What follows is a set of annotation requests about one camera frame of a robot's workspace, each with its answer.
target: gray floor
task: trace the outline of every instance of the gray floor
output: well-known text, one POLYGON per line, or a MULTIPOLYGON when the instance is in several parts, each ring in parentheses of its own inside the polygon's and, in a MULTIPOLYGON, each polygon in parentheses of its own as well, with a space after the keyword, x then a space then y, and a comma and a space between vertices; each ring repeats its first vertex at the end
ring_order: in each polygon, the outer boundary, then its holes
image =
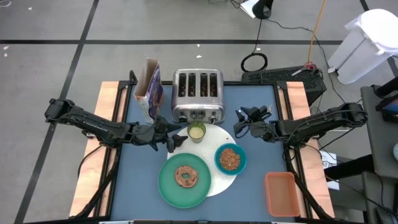
MULTIPOLYGON (((369 8, 384 8, 398 15, 395 0, 366 0, 369 8)), ((0 40, 78 40, 93 0, 21 0, 0 8, 0 40)), ((313 29, 322 1, 275 1, 271 19, 284 26, 313 29)), ((363 12, 359 0, 328 1, 317 37, 343 40, 344 25, 363 12)), ((229 2, 210 4, 207 0, 99 0, 87 39, 90 40, 187 40, 255 39, 259 21, 251 19, 229 2)), ((283 30, 269 21, 262 23, 260 39, 309 40, 304 30, 283 30)), ((0 45, 0 219, 13 223, 48 125, 43 113, 49 99, 59 96, 67 77, 76 45, 0 45)), ((308 45, 259 45, 269 58, 268 68, 301 65, 308 45)), ((139 72, 146 57, 160 60, 163 80, 171 80, 178 68, 219 68, 226 80, 240 80, 240 61, 254 46, 241 44, 173 45, 85 45, 67 98, 88 111, 94 111, 100 83, 123 80, 128 71, 139 72)), ((336 45, 324 45, 329 58, 336 45)), ((323 55, 314 46, 313 62, 325 72, 328 87, 320 108, 342 104, 331 89, 323 55)), ((258 58, 248 68, 261 66, 258 58)), ((360 99, 359 88, 383 84, 394 75, 387 62, 351 85, 342 85, 331 74, 336 90, 346 101, 360 99)), ((342 133, 328 133, 321 144, 342 133)), ((357 158, 370 153, 366 127, 353 131, 327 149, 341 157, 357 158)), ((76 172, 86 139, 79 130, 57 126, 39 181, 25 216, 25 222, 67 218, 76 186, 76 172)), ((336 212, 343 216, 346 211, 336 212)))

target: white trash bin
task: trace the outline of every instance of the white trash bin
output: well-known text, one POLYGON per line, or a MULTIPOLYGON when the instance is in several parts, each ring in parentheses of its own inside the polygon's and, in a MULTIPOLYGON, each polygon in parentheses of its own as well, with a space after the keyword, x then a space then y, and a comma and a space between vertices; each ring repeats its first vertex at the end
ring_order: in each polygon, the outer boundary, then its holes
POLYGON ((345 28, 349 34, 330 57, 342 84, 367 74, 391 55, 398 54, 398 17, 383 9, 366 11, 345 28))

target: orange container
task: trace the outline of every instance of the orange container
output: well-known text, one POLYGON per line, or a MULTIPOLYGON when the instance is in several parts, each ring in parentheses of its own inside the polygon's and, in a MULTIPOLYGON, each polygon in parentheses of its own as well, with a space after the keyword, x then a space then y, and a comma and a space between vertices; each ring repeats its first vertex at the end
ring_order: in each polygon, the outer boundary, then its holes
POLYGON ((274 217, 300 215, 296 183, 291 172, 269 172, 264 179, 268 212, 274 217))

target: silver toaster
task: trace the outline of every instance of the silver toaster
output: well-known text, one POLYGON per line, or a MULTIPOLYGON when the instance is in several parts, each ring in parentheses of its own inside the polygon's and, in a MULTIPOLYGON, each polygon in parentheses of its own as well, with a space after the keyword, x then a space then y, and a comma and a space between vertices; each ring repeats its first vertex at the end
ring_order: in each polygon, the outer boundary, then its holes
POLYGON ((179 69, 173 77, 172 119, 179 123, 224 121, 223 74, 218 69, 179 69))

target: wooden table edge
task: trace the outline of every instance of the wooden table edge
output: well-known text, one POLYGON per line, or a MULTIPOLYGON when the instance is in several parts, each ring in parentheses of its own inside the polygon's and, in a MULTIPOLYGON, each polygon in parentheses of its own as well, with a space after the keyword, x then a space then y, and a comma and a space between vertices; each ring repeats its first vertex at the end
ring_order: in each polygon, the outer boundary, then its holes
MULTIPOLYGON (((94 114, 102 116, 106 119, 111 119, 114 109, 114 104, 116 101, 116 93, 118 91, 119 82, 103 82, 101 84, 101 89, 99 91, 98 100, 96 104, 96 109, 94 114)), ((305 90, 303 83, 301 82, 287 82, 287 92, 290 99, 290 107, 292 109, 292 114, 294 119, 300 119, 306 116, 310 116, 310 110, 307 103, 307 97, 305 95, 305 90)), ((280 102, 282 105, 282 114, 284 119, 287 118, 287 110, 284 101, 283 91, 279 91, 280 102)), ((118 113, 118 121, 121 121, 121 114, 123 111, 124 101, 126 100, 126 91, 122 92, 120 109, 118 113)), ((309 145, 318 148, 316 140, 310 140, 309 145)), ((98 146, 98 141, 96 139, 89 139, 87 141, 85 155, 90 153, 94 148, 98 146)), ((305 175, 305 181, 307 183, 307 188, 314 196, 315 200, 322 206, 322 208, 334 217, 333 207, 330 200, 330 194, 328 186, 326 184, 325 173, 323 172, 322 161, 320 159, 319 153, 312 149, 311 147, 305 147, 300 150, 303 170, 305 175)), ((113 161, 114 153, 112 153, 110 162, 113 161)), ((99 186, 101 170, 105 157, 105 149, 100 149, 98 152, 87 158, 86 162, 81 167, 80 178, 78 179, 75 196, 70 209, 70 216, 76 215, 80 212, 83 207, 90 200, 92 195, 95 193, 99 186)), ((305 207, 303 202, 303 196, 297 189, 297 195, 300 207, 300 216, 306 217, 305 207)), ((105 215, 106 204, 109 197, 109 186, 105 191, 102 198, 102 206, 99 211, 99 215, 105 215)))

